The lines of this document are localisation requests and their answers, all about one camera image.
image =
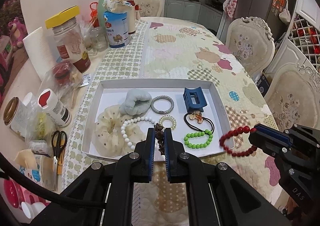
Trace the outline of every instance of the tablecloth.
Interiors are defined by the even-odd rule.
[[[97,68],[78,109],[68,138],[64,159],[63,188],[76,179],[93,159],[81,152],[84,124],[98,82],[123,78],[179,78],[212,81],[225,105],[231,128],[263,123],[277,129],[271,112],[253,81],[230,51],[208,30],[182,25],[137,23],[137,32],[128,46],[110,49]],[[235,137],[236,150],[250,147],[248,135]],[[281,187],[273,158],[257,150],[249,157],[227,154],[204,159],[216,164],[224,161],[267,200],[275,203]],[[166,180],[162,162],[154,165],[152,183],[135,184],[132,224],[188,225],[184,184]]]

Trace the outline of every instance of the red bead bracelet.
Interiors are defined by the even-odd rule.
[[[241,135],[242,133],[253,133],[257,131],[256,128],[251,128],[249,126],[245,126],[245,127],[238,127],[235,130],[230,130],[228,133],[226,133],[225,135],[223,135],[220,139],[219,139],[219,143],[220,146],[223,147],[224,150],[226,150],[226,152],[232,156],[249,156],[250,154],[252,154],[253,152],[255,152],[258,148],[254,145],[252,145],[247,151],[242,151],[242,152],[233,152],[232,150],[230,150],[225,144],[224,142],[229,139],[232,136],[238,136]]]

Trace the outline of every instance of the green vase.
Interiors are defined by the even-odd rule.
[[[98,20],[99,20],[99,25],[103,28],[106,29],[106,26],[104,24],[104,13],[107,11],[103,6],[103,1],[104,0],[99,0],[98,2]]]

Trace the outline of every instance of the cup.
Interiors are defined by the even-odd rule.
[[[105,30],[102,27],[96,27],[90,31],[92,50],[95,55],[108,48]]]

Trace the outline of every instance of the white cardboard box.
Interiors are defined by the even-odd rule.
[[[97,122],[99,114],[109,106],[122,104],[126,98],[128,90],[131,88],[141,88],[144,91],[149,92],[153,98],[160,95],[167,95],[173,99],[174,109],[168,115],[173,116],[176,119],[177,127],[172,131],[172,137],[175,141],[183,143],[183,138],[187,133],[195,132],[190,129],[183,120],[183,116],[187,113],[183,99],[184,88],[194,89],[198,87],[202,88],[204,97],[208,104],[204,107],[202,115],[211,119],[215,125],[213,140],[209,146],[202,149],[191,149],[183,144],[185,151],[198,157],[205,157],[225,152],[219,145],[219,138],[230,131],[231,127],[217,89],[210,81],[191,79],[115,79],[101,81],[91,102],[87,121],[84,127],[84,137],[81,150],[93,157],[102,157],[106,160],[113,161],[119,160],[120,157],[100,156],[92,144],[91,138],[94,136],[94,124]],[[158,110],[167,110],[170,108],[170,103],[166,100],[159,100],[155,102],[154,106]],[[146,116],[154,118],[157,122],[162,115],[156,114],[149,109]],[[200,125],[195,120],[189,120],[189,122],[202,130],[210,130],[210,125],[206,121]],[[170,127],[170,125],[171,123],[169,121],[164,121],[164,127]],[[139,122],[139,126],[142,132],[146,135],[148,128],[152,127],[152,124],[149,122]],[[193,138],[192,142],[190,142],[193,144],[200,144],[204,143],[206,140],[207,137],[202,136],[199,138]],[[225,144],[229,148],[233,148],[233,138],[226,140]],[[160,155],[158,148],[155,148],[154,161],[164,161],[164,156]]]

